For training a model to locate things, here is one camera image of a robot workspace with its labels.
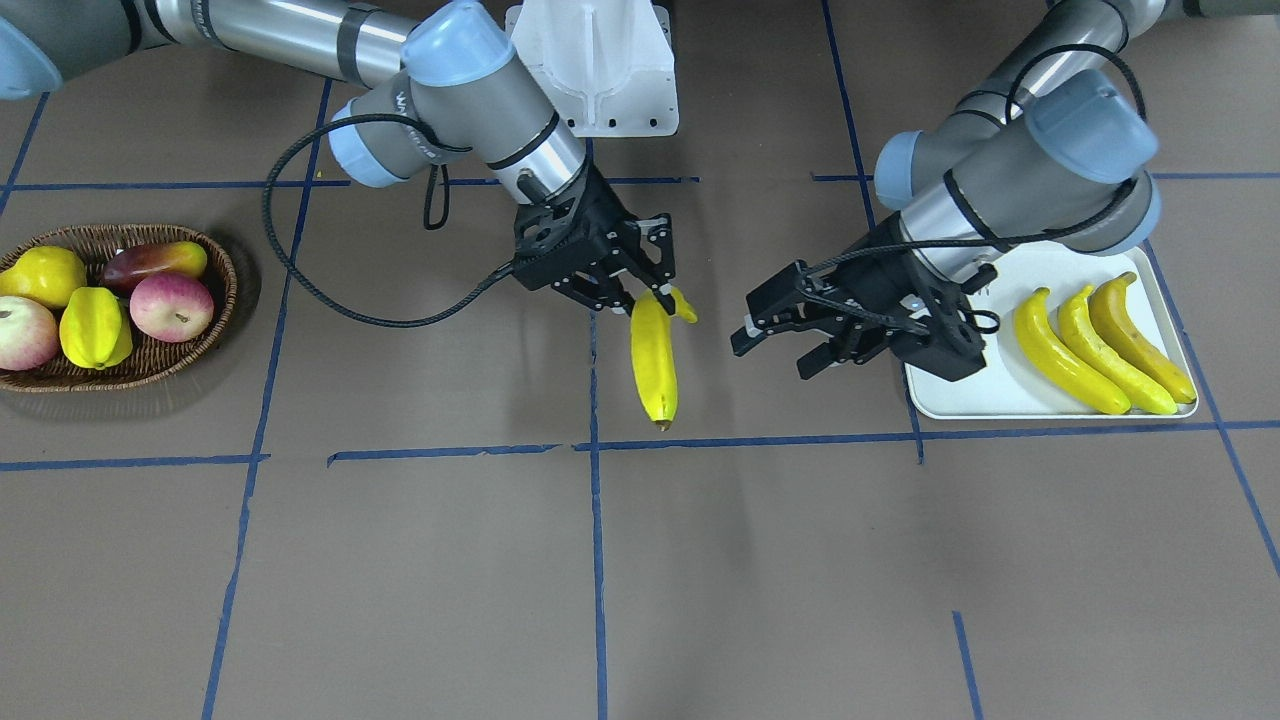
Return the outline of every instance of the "blue tape line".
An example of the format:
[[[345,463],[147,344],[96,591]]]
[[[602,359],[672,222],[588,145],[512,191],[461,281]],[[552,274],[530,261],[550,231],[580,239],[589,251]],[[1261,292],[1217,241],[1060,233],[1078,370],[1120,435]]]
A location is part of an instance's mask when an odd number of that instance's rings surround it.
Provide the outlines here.
[[[1075,437],[1137,433],[1175,433],[1207,432],[1217,429],[1213,423],[1151,423],[1130,425],[1076,425],[1051,428],[1005,428],[986,430],[922,430],[920,439],[997,439],[1025,437]],[[777,436],[777,437],[722,437],[722,438],[672,438],[672,439],[634,439],[602,442],[602,451],[613,450],[662,450],[667,447],[771,447],[787,445],[856,445],[872,442],[914,442],[915,433],[865,433],[845,436]],[[576,452],[591,450],[590,443],[573,446]]]
[[[499,184],[498,178],[449,178],[449,186]]]
[[[817,176],[809,174],[813,182],[870,182],[876,176]]]
[[[1224,423],[1228,429],[1280,429],[1280,420],[1238,420]],[[1142,434],[1142,433],[1187,433],[1216,430],[1215,423],[1146,423],[1126,425],[1073,425],[1048,428],[1004,428],[982,430],[919,430],[913,428],[910,433],[868,433],[846,436],[760,436],[740,438],[684,438],[684,439],[637,439],[598,442],[599,450],[662,450],[667,447],[767,447],[788,445],[855,445],[873,442],[906,442],[906,441],[956,441],[956,439],[1000,439],[1000,438],[1029,438],[1029,437],[1075,437],[1075,436],[1106,436],[1106,434]],[[547,452],[561,445],[512,445],[512,446],[463,446],[463,447],[428,447],[403,450],[366,450],[343,451],[329,456],[328,464],[337,461],[381,460],[398,457],[460,457],[474,455],[508,455],[508,454],[538,454]],[[575,452],[590,452],[593,443],[581,442],[571,446]]]
[[[31,122],[27,123],[27,135],[22,137],[22,145],[18,147],[18,156],[13,159],[13,168],[9,169],[9,179],[5,181],[4,191],[0,192],[0,215],[4,214],[5,206],[9,205],[9,196],[13,195],[13,187],[18,182],[18,173],[22,170],[22,164],[27,161],[31,140],[36,137],[36,127],[40,126],[40,118],[45,114],[45,105],[47,104],[49,94],[41,94],[40,101],[36,102],[36,109],[31,113]]]
[[[827,0],[822,0],[822,17],[827,23],[827,44],[831,46],[831,60],[836,68],[836,83],[840,86],[840,101],[845,106],[845,124],[849,126],[849,143],[854,149],[854,168],[858,170],[859,178],[867,177],[867,169],[863,165],[863,150],[858,143],[858,126],[854,124],[854,109],[849,102],[849,88],[845,86],[845,70],[840,61],[840,46],[836,44],[836,28],[831,22],[831,5]],[[867,181],[860,179],[859,187],[863,191],[863,209],[867,210],[867,227],[876,227],[876,213],[872,210],[872,195],[867,188]]]
[[[320,94],[320,108],[316,113],[315,127],[324,124],[324,119],[329,109],[329,91],[332,88],[333,81],[325,79],[324,90]],[[297,254],[298,245],[302,242],[302,229],[306,225],[307,204],[311,199],[311,183],[315,177],[319,152],[319,143],[312,143],[311,158],[307,160],[306,181],[302,187],[302,201],[298,204],[298,220],[294,225],[293,249],[291,251],[291,256]],[[280,347],[284,342],[284,323],[288,318],[289,288],[292,287],[292,283],[289,282],[291,279],[292,278],[289,275],[285,275],[284,288],[280,291],[280,309],[275,319],[275,334],[271,340],[271,356],[266,366],[266,382],[262,386],[262,409],[259,414],[257,429],[253,432],[255,456],[261,454],[262,443],[266,438],[266,420],[270,416],[271,395],[275,389],[275,375],[280,365]],[[218,700],[218,683],[223,673],[223,657],[227,651],[227,635],[230,632],[232,609],[236,603],[236,587],[239,583],[241,561],[244,559],[244,541],[248,537],[250,500],[253,497],[253,489],[257,486],[259,466],[260,462],[257,461],[250,462],[248,473],[244,475],[244,495],[241,498],[239,525],[236,537],[236,562],[232,566],[232,577],[227,582],[227,592],[223,593],[223,611],[218,619],[218,639],[214,642],[214,657],[209,667],[209,684],[205,687],[205,703],[200,715],[201,720],[212,720],[214,702]]]
[[[1226,451],[1226,456],[1231,461],[1231,469],[1235,470],[1235,479],[1240,483],[1240,491],[1244,493],[1244,501],[1249,506],[1249,512],[1253,514],[1253,523],[1257,524],[1258,533],[1262,536],[1262,544],[1266,547],[1267,555],[1271,557],[1271,566],[1275,569],[1276,577],[1280,577],[1280,552],[1276,551],[1276,543],[1271,538],[1271,530],[1267,528],[1267,521],[1262,515],[1262,509],[1258,506],[1258,501],[1253,496],[1253,487],[1249,484],[1249,478],[1244,473],[1244,465],[1240,464],[1240,457],[1235,452],[1235,445],[1231,442],[1231,436],[1228,432],[1226,423],[1222,421],[1222,414],[1219,413],[1217,401],[1213,400],[1213,393],[1210,391],[1208,378],[1204,377],[1204,368],[1201,366],[1199,357],[1196,355],[1196,348],[1192,346],[1190,337],[1187,334],[1187,325],[1183,323],[1183,316],[1178,311],[1178,304],[1174,302],[1174,296],[1169,291],[1169,283],[1165,279],[1165,273],[1160,269],[1160,260],[1156,258],[1156,250],[1151,246],[1149,238],[1143,241],[1143,246],[1147,251],[1147,256],[1151,259],[1151,269],[1156,273],[1156,283],[1160,284],[1160,292],[1165,296],[1165,302],[1169,305],[1169,314],[1174,320],[1174,325],[1185,341],[1187,359],[1190,361],[1192,369],[1196,372],[1196,377],[1199,378],[1201,395],[1204,396],[1204,402],[1208,404],[1208,411],[1213,415],[1213,424],[1217,428],[1219,437],[1222,438],[1222,448]]]
[[[915,439],[911,433],[869,433],[861,436],[783,436],[728,438],[630,439],[598,443],[607,450],[662,450],[667,447],[768,447],[783,445],[850,445],[859,442],[904,442]],[[593,450],[591,443],[573,446],[575,451]]]
[[[1266,430],[1280,428],[1280,420],[1228,420],[1222,424],[1229,430]]]
[[[46,182],[15,184],[14,192],[49,192],[64,190],[237,190],[261,188],[265,181],[192,181],[192,182]],[[312,187],[347,187],[351,181],[314,181]],[[276,187],[306,187],[306,181],[278,181]]]
[[[973,707],[973,720],[982,720],[982,696],[978,694],[978,676],[973,671],[973,659],[969,656],[969,637],[964,632],[964,618],[956,610],[951,611],[951,623],[956,628],[956,643],[960,644],[960,661],[964,662],[964,679],[969,685],[969,706]]]
[[[911,386],[906,382],[906,363],[899,363],[899,365],[901,365],[902,398],[906,400],[906,416],[911,420],[911,434],[915,436],[915,464],[924,465],[924,436],[920,434],[920,415],[915,411],[915,404],[911,402]]]
[[[206,456],[161,456],[161,457],[102,457],[92,460],[31,460],[24,462],[0,462],[0,473],[23,473],[32,470],[79,470],[86,468],[186,468],[189,465],[244,465],[270,457],[261,452],[256,455],[206,455]]]
[[[1156,179],[1280,179],[1280,173],[1152,173]]]
[[[609,717],[609,673],[605,652],[604,624],[604,532],[600,524],[600,418],[595,360],[598,334],[595,313],[591,311],[591,550],[595,573],[595,705],[596,717]]]
[[[347,450],[334,452],[325,468],[349,460],[402,460],[407,457],[475,457],[479,455],[536,455],[559,445],[494,445],[474,447],[425,447],[408,450]]]

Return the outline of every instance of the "floor tile grid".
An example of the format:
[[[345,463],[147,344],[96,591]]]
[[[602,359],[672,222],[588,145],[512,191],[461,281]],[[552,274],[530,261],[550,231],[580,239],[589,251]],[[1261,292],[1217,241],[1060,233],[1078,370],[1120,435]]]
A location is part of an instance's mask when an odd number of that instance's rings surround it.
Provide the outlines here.
[[[590,443],[588,451],[591,454],[591,569],[595,580],[595,702],[596,717],[608,720],[609,717],[609,669],[607,652],[607,624],[604,619],[604,528],[602,524],[600,500],[600,420],[599,420],[599,383],[595,372],[595,361],[599,356],[598,333],[595,327],[595,313],[591,313],[591,419]]]
[[[827,6],[826,0],[823,1],[823,10],[824,10],[824,14],[827,17],[828,28],[829,28],[829,8]],[[833,55],[835,55],[837,53],[837,49],[835,46],[835,38],[833,38],[833,36],[831,37],[831,40],[832,40],[832,44],[833,44],[832,45],[832,51],[833,51]],[[838,77],[838,72],[840,72],[838,55],[836,55],[836,68],[837,68],[837,77]],[[841,91],[842,91],[842,95],[844,95],[844,88],[841,88]],[[855,160],[856,160],[856,164],[858,164],[858,174],[856,176],[814,176],[813,179],[817,181],[817,182],[831,182],[831,181],[854,181],[854,182],[859,182],[859,184],[861,187],[863,196],[864,196],[864,204],[867,204],[868,211],[870,211],[869,210],[869,195],[868,195],[867,183],[872,179],[872,177],[868,176],[868,174],[865,174],[864,169],[861,168],[860,151],[856,147],[856,135],[855,135],[856,131],[854,129],[854,126],[852,126],[851,111],[847,108],[847,96],[845,96],[844,100],[846,102],[846,118],[849,119],[849,123],[850,123],[851,142],[854,143],[854,147],[855,147]],[[47,101],[47,96],[42,97],[41,101],[40,101],[40,104],[37,105],[36,111],[33,113],[32,122],[31,122],[31,124],[28,127],[26,138],[23,141],[22,150],[19,152],[18,159],[14,163],[14,167],[13,167],[13,169],[10,172],[8,182],[6,182],[5,187],[4,187],[4,195],[0,196],[0,211],[3,211],[4,204],[8,201],[8,197],[14,191],[50,191],[50,190],[64,190],[64,188],[65,190],[72,190],[72,188],[132,190],[132,188],[261,187],[260,182],[244,182],[244,183],[234,183],[234,182],[233,183],[97,183],[97,184],[93,184],[93,183],[64,183],[63,184],[63,183],[60,183],[60,184],[31,184],[31,186],[20,186],[20,184],[17,183],[17,177],[18,177],[18,173],[19,173],[19,169],[20,169],[20,165],[22,165],[22,160],[23,160],[23,158],[26,155],[26,150],[29,146],[31,138],[32,138],[32,136],[33,136],[33,133],[36,131],[40,115],[41,115],[41,113],[42,113],[42,110],[45,108],[45,102],[46,101]],[[324,111],[321,110],[320,118],[323,119],[323,117],[324,117]],[[315,156],[315,150],[312,151],[312,164],[315,161],[314,156]],[[1280,178],[1280,173],[1171,173],[1171,174],[1167,174],[1167,179],[1230,179],[1230,178],[1235,178],[1235,177]],[[616,181],[616,182],[627,182],[627,181],[631,181],[631,182],[684,182],[684,181],[698,182],[698,178],[618,178],[618,181]],[[456,181],[456,184],[493,184],[494,182],[495,181],[488,181],[488,179],[475,179],[475,181],[460,179],[460,181]],[[307,181],[293,181],[293,182],[287,183],[287,184],[300,186],[300,187],[305,187],[306,190],[308,190],[312,186],[321,186],[321,184],[349,184],[349,182],[348,181],[315,181],[315,182],[312,182],[310,179],[310,174],[308,174],[308,179]],[[298,217],[298,233],[296,233],[296,237],[294,237],[294,250],[297,247],[297,242],[301,238],[301,225],[303,223],[303,218],[305,218],[305,204],[303,204],[303,208],[300,211],[300,217]],[[869,220],[869,223],[873,223],[874,218],[872,215],[869,215],[868,220]],[[1161,277],[1161,290],[1162,290],[1162,292],[1165,292],[1166,299],[1170,300],[1170,304],[1172,305],[1171,297],[1169,297],[1167,287],[1164,284],[1164,278],[1162,277]],[[282,314],[280,314],[280,319],[279,319],[279,323],[278,323],[278,332],[276,332],[276,347],[273,351],[273,370],[274,370],[274,359],[278,356],[279,338],[283,334],[284,301],[285,300],[287,300],[287,297],[282,299]],[[591,323],[593,323],[593,360],[594,360],[594,350],[595,350],[594,348],[594,316],[591,318]],[[1207,384],[1206,380],[1204,380],[1204,377],[1203,377],[1203,372],[1198,366],[1198,363],[1197,363],[1196,370],[1197,370],[1198,375],[1201,377],[1202,384]],[[273,375],[269,375],[268,386],[270,386],[270,382],[271,382],[273,377],[274,377],[274,373],[273,373]],[[1256,520],[1260,524],[1260,529],[1263,533],[1265,541],[1268,543],[1268,550],[1271,551],[1272,560],[1275,561],[1274,544],[1270,543],[1270,536],[1266,532],[1266,527],[1265,527],[1265,523],[1263,523],[1263,520],[1261,518],[1261,514],[1258,512],[1256,503],[1252,502],[1252,493],[1248,489],[1247,478],[1244,477],[1243,470],[1240,470],[1239,462],[1235,459],[1234,448],[1231,448],[1231,446],[1230,446],[1230,438],[1229,438],[1228,430],[1230,430],[1230,429],[1245,429],[1245,428],[1251,428],[1251,429],[1256,429],[1256,428],[1280,428],[1280,420],[1277,420],[1277,421],[1265,420],[1265,421],[1253,421],[1253,423],[1231,423],[1231,421],[1224,421],[1221,419],[1221,416],[1219,415],[1217,410],[1216,410],[1216,405],[1212,404],[1212,400],[1210,400],[1210,404],[1211,404],[1211,409],[1213,410],[1215,423],[1213,424],[1196,424],[1196,425],[1135,425],[1135,427],[1112,427],[1112,428],[1053,428],[1053,429],[1047,429],[1047,430],[989,430],[989,432],[982,432],[982,430],[974,430],[974,432],[957,430],[957,432],[920,433],[918,423],[915,423],[914,418],[913,418],[914,432],[910,436],[908,436],[906,433],[884,433],[884,434],[879,434],[879,436],[874,436],[874,434],[867,434],[867,436],[822,436],[822,437],[812,437],[812,438],[787,438],[787,437],[780,437],[780,438],[726,438],[722,442],[718,442],[716,439],[709,439],[709,441],[672,441],[672,442],[667,442],[667,443],[663,443],[663,442],[652,442],[650,443],[650,442],[645,442],[645,441],[634,442],[634,443],[628,443],[628,442],[599,443],[599,439],[598,439],[598,428],[596,428],[596,424],[595,424],[595,406],[594,406],[594,398],[595,398],[595,392],[594,392],[594,389],[595,389],[594,368],[593,368],[593,378],[591,379],[593,379],[593,393],[591,393],[593,395],[591,442],[589,443],[588,447],[575,446],[575,450],[586,450],[586,451],[590,451],[593,454],[593,462],[591,462],[591,468],[593,468],[591,489],[593,489],[593,514],[595,515],[595,532],[594,532],[594,536],[595,536],[595,547],[596,547],[596,556],[598,556],[598,562],[596,562],[596,593],[598,593],[598,609],[596,609],[596,612],[598,612],[598,618],[596,619],[598,619],[598,653],[599,653],[599,660],[600,660],[599,673],[600,673],[600,680],[602,680],[602,688],[600,688],[602,716],[605,712],[605,710],[604,710],[604,707],[605,707],[604,702],[605,702],[605,697],[607,697],[605,696],[605,691],[604,691],[604,683],[603,683],[603,680],[604,680],[604,675],[603,675],[604,674],[604,662],[603,662],[603,651],[604,651],[603,606],[599,602],[600,593],[603,592],[603,566],[600,565],[600,561],[599,561],[600,529],[599,529],[599,461],[598,461],[598,456],[599,456],[599,452],[602,450],[641,450],[641,448],[672,447],[672,446],[681,446],[681,445],[687,445],[687,446],[795,445],[795,443],[806,443],[806,442],[897,442],[897,441],[906,441],[906,439],[913,439],[914,442],[916,442],[918,447],[922,447],[922,442],[923,442],[924,438],[929,438],[929,439],[964,439],[964,438],[980,438],[980,437],[1027,437],[1027,436],[1038,436],[1038,434],[1094,434],[1094,433],[1112,433],[1112,432],[1180,432],[1180,430],[1208,430],[1208,429],[1217,429],[1220,432],[1222,439],[1224,439],[1224,443],[1228,447],[1229,455],[1233,459],[1233,464],[1235,466],[1238,477],[1242,480],[1242,486],[1245,489],[1247,496],[1251,498],[1251,507],[1254,511]],[[270,388],[268,387],[266,396],[264,397],[264,407],[262,407],[262,418],[261,418],[261,423],[262,424],[265,424],[266,414],[268,414],[269,405],[270,405],[269,391],[270,391]],[[554,446],[529,446],[529,447],[540,447],[541,451],[545,451],[545,450],[549,450],[550,447],[554,447]],[[3,465],[0,465],[0,470],[36,469],[37,466],[40,469],[47,469],[47,468],[51,468],[51,466],[58,466],[58,468],[64,468],[64,466],[65,468],[72,468],[72,466],[152,466],[152,465],[189,465],[189,464],[197,464],[197,462],[198,464],[205,464],[205,462],[210,462],[210,464],[241,464],[241,462],[243,462],[243,464],[248,464],[250,465],[251,473],[252,473],[252,469],[256,468],[256,465],[261,460],[269,457],[269,455],[262,454],[261,450],[262,448],[261,448],[261,424],[260,424],[259,439],[255,442],[255,450],[253,450],[253,452],[251,455],[243,455],[243,456],[214,456],[214,457],[124,459],[124,460],[101,460],[101,461],[97,461],[97,460],[50,461],[52,465],[40,464],[40,462],[37,462],[37,464],[3,464]],[[415,455],[408,455],[408,454],[412,454],[412,452],[421,452],[421,455],[417,455],[417,456],[424,456],[424,457],[463,454],[463,452],[451,452],[451,451],[475,451],[475,452],[470,452],[470,454],[479,454],[479,452],[500,452],[500,451],[518,451],[518,450],[511,450],[511,448],[481,448],[481,447],[477,447],[477,448],[435,448],[435,450],[429,450],[429,451],[374,451],[374,452],[367,454],[367,456],[360,456],[361,455],[360,452],[347,452],[347,454],[339,452],[339,454],[335,454],[334,456],[330,457],[330,462],[334,461],[334,460],[360,460],[360,459],[372,459],[372,457],[392,457],[392,456],[404,456],[404,457],[407,457],[407,456],[415,456]],[[252,492],[252,487],[247,484],[247,487],[246,487],[246,502],[247,502],[251,492]],[[246,527],[246,523],[247,523],[247,505],[246,505],[246,515],[242,518],[242,528]],[[229,593],[233,594],[233,585],[229,585]],[[964,656],[966,678],[969,679],[970,693],[972,693],[973,701],[974,701],[974,712],[975,712],[975,716],[980,717],[980,701],[977,697],[977,685],[975,685],[975,682],[973,679],[972,664],[970,664],[969,657],[968,657],[968,646],[966,646],[966,641],[964,638],[963,620],[960,619],[960,614],[959,612],[955,614],[955,623],[956,623],[957,641],[960,643],[961,655]],[[221,633],[220,633],[220,639],[224,639],[224,635]],[[210,680],[211,680],[211,685],[215,687],[216,679],[215,679],[215,674],[214,673],[211,673],[211,679]],[[212,701],[212,697],[209,698],[209,703],[210,703],[209,707],[210,708],[211,708],[211,701]]]
[[[1178,304],[1174,302],[1174,296],[1169,291],[1169,283],[1165,279],[1165,274],[1160,269],[1160,260],[1157,260],[1156,251],[1151,246],[1151,240],[1144,240],[1143,246],[1147,255],[1151,258],[1151,266],[1156,273],[1156,282],[1160,283],[1160,292],[1165,296],[1165,302],[1169,304],[1169,313],[1172,316],[1174,327],[1183,334],[1183,345],[1187,346],[1187,359],[1190,361],[1192,369],[1196,372],[1196,378],[1199,380],[1201,393],[1204,396],[1204,402],[1208,405],[1210,413],[1213,416],[1213,424],[1217,428],[1219,437],[1222,438],[1222,448],[1226,451],[1226,456],[1231,461],[1231,470],[1235,471],[1235,479],[1240,483],[1240,492],[1244,493],[1244,501],[1248,503],[1249,512],[1253,515],[1253,521],[1258,527],[1258,534],[1262,536],[1262,543],[1267,548],[1267,555],[1271,556],[1271,566],[1275,569],[1276,575],[1280,577],[1280,553],[1276,552],[1276,544],[1271,537],[1271,530],[1267,529],[1267,521],[1262,516],[1262,509],[1258,507],[1258,501],[1253,497],[1253,487],[1249,484],[1249,478],[1244,473],[1240,457],[1235,452],[1235,445],[1231,442],[1229,427],[1222,420],[1222,414],[1219,411],[1217,402],[1213,400],[1213,392],[1210,389],[1208,378],[1204,377],[1204,368],[1201,366],[1199,359],[1196,356],[1196,348],[1192,346],[1190,337],[1187,334],[1187,327],[1183,324],[1183,318],[1178,311]]]
[[[845,85],[845,70],[844,63],[840,59],[840,42],[836,40],[835,23],[831,19],[831,4],[829,0],[820,0],[822,3],[822,18],[827,29],[827,44],[831,50],[831,61],[835,69],[836,85],[840,88],[840,101],[841,109],[845,114],[845,124],[849,128],[849,145],[854,155],[854,178],[858,182],[859,191],[863,196],[863,210],[867,213],[867,228],[868,231],[876,228],[876,210],[872,208],[872,195],[870,195],[870,177],[867,174],[867,167],[863,163],[863,150],[858,141],[858,124],[854,120],[852,104],[849,100],[849,88]],[[906,365],[899,361],[900,365],[900,378],[902,382],[902,393],[906,400],[906,411],[911,421],[911,439],[915,443],[915,461],[919,465],[924,465],[924,436],[920,432],[920,418],[915,410],[915,404],[911,402],[910,391],[906,384]],[[983,720],[982,715],[982,697],[978,692],[978,682],[973,670],[973,661],[969,657],[969,642],[964,632],[964,620],[959,610],[951,611],[956,642],[960,647],[960,659],[964,666],[965,680],[969,688],[969,702],[973,708],[974,720]]]
[[[333,81],[326,79],[320,94],[320,102],[316,110],[315,127],[325,122],[329,110],[329,92]],[[298,214],[293,227],[293,242],[289,247],[289,258],[294,258],[302,242],[302,232],[306,228],[307,205],[311,200],[311,188],[315,181],[316,160],[320,156],[320,143],[311,143],[311,152],[307,159],[307,173],[302,181],[302,200],[298,204]],[[271,342],[271,355],[268,361],[266,380],[262,387],[262,407],[259,414],[257,428],[253,434],[253,451],[250,457],[248,470],[244,477],[244,495],[241,498],[239,523],[236,538],[236,561],[232,566],[230,579],[227,582],[227,591],[223,594],[223,610],[218,620],[218,635],[214,642],[212,659],[209,667],[209,683],[205,687],[205,701],[201,711],[201,720],[211,720],[214,706],[218,701],[218,682],[221,678],[223,656],[227,650],[227,634],[230,630],[232,611],[236,603],[236,587],[239,580],[241,561],[244,557],[244,542],[248,537],[250,501],[253,497],[257,483],[257,470],[261,465],[262,443],[266,437],[266,424],[271,413],[271,395],[275,388],[275,377],[280,363],[280,347],[284,343],[284,328],[289,311],[289,291],[293,287],[292,275],[285,275],[284,287],[280,291],[280,304],[275,320],[275,334]]]

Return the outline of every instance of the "apple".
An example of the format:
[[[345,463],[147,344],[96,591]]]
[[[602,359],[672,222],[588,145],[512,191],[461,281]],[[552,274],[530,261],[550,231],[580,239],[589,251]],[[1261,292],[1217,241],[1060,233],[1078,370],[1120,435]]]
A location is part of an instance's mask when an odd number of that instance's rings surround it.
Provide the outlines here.
[[[214,296],[200,281],[182,273],[143,278],[129,297],[129,318],[160,342],[186,342],[214,319]]]
[[[29,370],[58,356],[58,320],[26,297],[0,297],[0,370]]]

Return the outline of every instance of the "banana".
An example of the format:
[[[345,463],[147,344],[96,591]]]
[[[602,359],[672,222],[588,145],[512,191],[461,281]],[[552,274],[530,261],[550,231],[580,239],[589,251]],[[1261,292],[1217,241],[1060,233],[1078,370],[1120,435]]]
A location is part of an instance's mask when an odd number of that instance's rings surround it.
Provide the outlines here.
[[[1048,325],[1048,288],[1037,288],[1014,310],[1014,333],[1032,365],[1080,402],[1123,415],[1133,407],[1129,397],[1106,375],[1076,357]]]
[[[1102,283],[1102,287],[1089,297],[1089,319],[1093,322],[1093,328],[1120,357],[1167,389],[1174,401],[1194,402],[1196,386],[1192,379],[1143,337],[1129,318],[1125,296],[1129,286],[1137,279],[1137,273],[1124,273]]]
[[[1126,363],[1098,337],[1089,322],[1088,297],[1092,292],[1093,286],[1087,284],[1057,309],[1057,329],[1062,334],[1062,342],[1076,357],[1119,386],[1138,407],[1156,415],[1178,413],[1178,404],[1167,389]]]
[[[698,322],[698,314],[680,290],[671,288],[671,297],[676,301],[676,315],[689,323]],[[666,432],[676,419],[680,389],[671,347],[671,315],[652,292],[644,293],[631,309],[631,372],[645,413]]]

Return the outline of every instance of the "fruit basket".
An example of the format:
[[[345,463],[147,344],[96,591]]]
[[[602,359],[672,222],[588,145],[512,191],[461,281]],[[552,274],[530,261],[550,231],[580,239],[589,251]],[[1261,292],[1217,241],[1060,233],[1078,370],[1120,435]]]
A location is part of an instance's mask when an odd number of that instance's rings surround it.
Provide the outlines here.
[[[0,389],[10,392],[77,392],[128,389],[166,378],[191,365],[216,346],[236,309],[236,266],[227,251],[209,236],[180,225],[76,225],[28,240],[0,259],[0,272],[17,263],[27,250],[40,245],[65,247],[84,263],[88,284],[99,284],[102,268],[118,251],[147,243],[177,241],[198,243],[209,255],[200,278],[214,297],[214,322],[197,337],[177,343],[160,342],[137,328],[133,352],[123,363],[105,370],[78,368],[65,356],[31,370],[0,370]]]

